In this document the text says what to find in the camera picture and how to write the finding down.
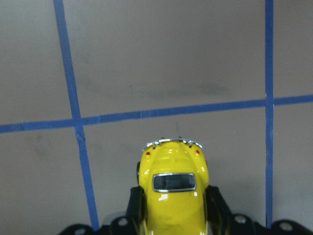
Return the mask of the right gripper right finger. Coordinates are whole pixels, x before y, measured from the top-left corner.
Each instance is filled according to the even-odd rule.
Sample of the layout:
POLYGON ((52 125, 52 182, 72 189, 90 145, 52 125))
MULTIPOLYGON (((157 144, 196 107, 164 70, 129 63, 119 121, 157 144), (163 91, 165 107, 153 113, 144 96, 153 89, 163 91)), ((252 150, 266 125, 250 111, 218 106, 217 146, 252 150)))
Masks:
POLYGON ((240 213, 232 213, 216 186, 206 189, 209 227, 214 235, 311 235, 303 225, 288 219, 277 220, 266 228, 240 213))

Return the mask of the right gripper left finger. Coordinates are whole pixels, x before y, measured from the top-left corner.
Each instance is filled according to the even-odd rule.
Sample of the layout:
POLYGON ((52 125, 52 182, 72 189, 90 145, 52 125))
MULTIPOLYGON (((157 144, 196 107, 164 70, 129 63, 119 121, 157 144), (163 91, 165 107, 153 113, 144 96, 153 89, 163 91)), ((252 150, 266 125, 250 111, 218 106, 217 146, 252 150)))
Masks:
POLYGON ((94 231, 90 226, 74 224, 60 232, 61 235, 139 235, 144 220, 144 190, 131 188, 128 207, 124 216, 115 218, 109 225, 94 231))

